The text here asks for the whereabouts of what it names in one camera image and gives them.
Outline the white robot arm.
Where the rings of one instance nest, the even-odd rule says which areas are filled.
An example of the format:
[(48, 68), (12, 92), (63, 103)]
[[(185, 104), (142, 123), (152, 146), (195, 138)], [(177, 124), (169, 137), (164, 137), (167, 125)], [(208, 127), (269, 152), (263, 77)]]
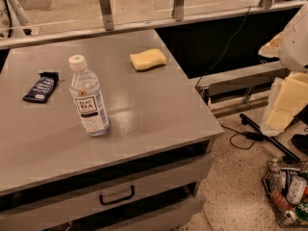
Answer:
[(283, 31), (262, 46), (263, 57), (277, 57), (290, 70), (284, 79), (271, 85), (261, 132), (270, 137), (282, 133), (308, 105), (308, 3), (288, 22)]

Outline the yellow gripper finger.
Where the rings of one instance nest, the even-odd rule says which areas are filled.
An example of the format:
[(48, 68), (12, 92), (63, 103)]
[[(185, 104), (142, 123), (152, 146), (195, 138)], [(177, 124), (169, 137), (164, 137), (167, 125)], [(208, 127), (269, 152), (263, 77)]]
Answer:
[(260, 129), (264, 135), (275, 137), (308, 105), (308, 74), (292, 71), (285, 79), (276, 78), (268, 102)]
[(276, 36), (274, 36), (269, 42), (267, 42), (265, 45), (263, 45), (259, 49), (258, 54), (266, 58), (278, 57), (281, 36), (282, 36), (282, 33), (279, 33)]

